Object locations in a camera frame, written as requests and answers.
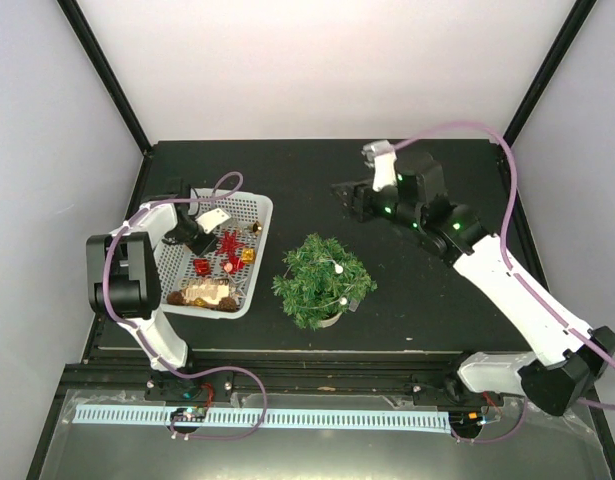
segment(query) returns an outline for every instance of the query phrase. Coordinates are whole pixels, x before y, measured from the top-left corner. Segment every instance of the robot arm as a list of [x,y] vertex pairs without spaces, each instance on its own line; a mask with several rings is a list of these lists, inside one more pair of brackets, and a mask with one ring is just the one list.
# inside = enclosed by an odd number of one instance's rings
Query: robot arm
[[[590,326],[563,307],[490,235],[475,213],[449,200],[442,167],[428,153],[396,158],[387,141],[366,145],[374,178],[334,185],[333,192],[359,221],[382,217],[411,231],[432,255],[478,287],[523,335],[532,352],[476,353],[457,374],[473,392],[525,395],[539,408],[562,415],[604,371],[606,364],[568,329],[576,329],[610,355],[615,334]],[[551,312],[562,320],[559,324]]]
[[[189,198],[189,186],[182,182],[163,197]],[[187,364],[189,348],[178,337],[160,307],[161,287],[153,249],[167,239],[184,243],[197,255],[203,255],[215,244],[210,232],[230,217],[214,209],[195,219],[189,215],[189,205],[160,204],[149,208],[124,234],[113,256],[109,278],[109,297],[115,312],[127,330],[147,354],[154,370],[167,369],[159,358],[176,369]],[[106,313],[102,293],[103,265],[112,238],[120,229],[87,240],[87,275],[89,303],[97,313]]]

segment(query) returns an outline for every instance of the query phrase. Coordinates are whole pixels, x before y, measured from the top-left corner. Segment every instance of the black tabletop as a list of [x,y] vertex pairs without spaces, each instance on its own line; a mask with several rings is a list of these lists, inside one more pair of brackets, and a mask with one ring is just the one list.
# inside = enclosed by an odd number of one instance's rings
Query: black tabletop
[[[527,344],[500,311],[469,281],[415,247],[388,222],[359,224],[343,216],[329,186],[371,176],[360,154],[363,140],[171,141],[154,149],[143,196],[162,193],[171,177],[210,187],[238,170],[242,190],[268,196],[274,213],[249,312],[237,320],[168,315],[177,333],[199,350],[299,350],[373,352],[510,351]],[[487,140],[426,140],[410,148],[429,151],[445,172],[450,197],[472,206],[483,224],[500,231],[506,193],[497,149]],[[356,313],[318,331],[300,330],[271,291],[284,272],[284,252],[318,232],[336,237],[365,264],[378,283]],[[509,248],[525,263],[513,226]],[[136,348],[107,321],[99,348]]]

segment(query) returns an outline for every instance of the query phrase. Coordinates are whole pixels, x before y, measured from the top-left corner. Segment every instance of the white wall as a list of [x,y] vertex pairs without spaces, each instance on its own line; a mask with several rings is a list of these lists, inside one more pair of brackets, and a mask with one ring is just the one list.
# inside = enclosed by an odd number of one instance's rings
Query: white wall
[[[553,292],[615,331],[615,0],[596,4],[515,150]],[[598,388],[615,403],[613,372]],[[615,438],[615,413],[606,415]]]
[[24,478],[91,324],[85,240],[122,219],[138,149],[56,2],[0,2],[0,479]]
[[504,130],[574,0],[80,4],[155,142]]

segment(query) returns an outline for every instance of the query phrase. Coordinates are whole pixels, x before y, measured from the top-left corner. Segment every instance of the green artificial plant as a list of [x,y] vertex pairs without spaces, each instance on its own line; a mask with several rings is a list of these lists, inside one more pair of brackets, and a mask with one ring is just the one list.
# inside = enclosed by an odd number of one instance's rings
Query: green artificial plant
[[283,261],[287,272],[274,278],[274,295],[283,297],[283,310],[300,328],[319,328],[321,320],[346,312],[377,288],[360,260],[335,238],[311,234]]

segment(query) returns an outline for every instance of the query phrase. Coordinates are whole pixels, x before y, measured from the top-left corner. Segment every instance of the black frame pole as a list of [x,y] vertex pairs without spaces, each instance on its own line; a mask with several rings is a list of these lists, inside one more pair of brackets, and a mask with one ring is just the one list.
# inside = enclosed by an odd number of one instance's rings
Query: black frame pole
[[143,127],[141,127],[140,122],[138,121],[138,117],[136,117],[134,110],[131,108],[129,100],[127,100],[125,92],[123,92],[120,83],[118,83],[118,79],[116,78],[116,75],[114,75],[114,71],[100,48],[100,45],[94,36],[94,32],[92,32],[89,27],[87,19],[85,18],[83,11],[80,9],[78,2],[76,0],[58,0],[58,4],[60,5],[60,8],[63,9],[63,12],[76,33],[78,40],[80,40],[80,43],[85,49],[91,63],[94,65],[96,72],[98,72],[98,76],[105,84],[105,88],[107,88],[109,95],[116,104],[116,108],[120,112],[120,115],[123,117],[127,128],[129,128],[129,131],[134,137],[138,148],[143,155],[147,154],[151,150],[151,143],[149,143],[147,135],[145,135]]
[[534,80],[531,82],[523,101],[509,123],[507,131],[505,131],[504,138],[509,145],[512,145],[518,138],[518,135],[520,135],[531,112],[533,112],[536,104],[538,104],[538,100],[540,100],[549,81],[554,76],[554,73],[556,73],[560,62],[565,57],[580,27],[585,23],[589,12],[591,12],[595,4],[596,0],[577,0],[572,7],[554,43],[549,52],[547,52],[547,56],[538,69],[538,73],[536,73]]

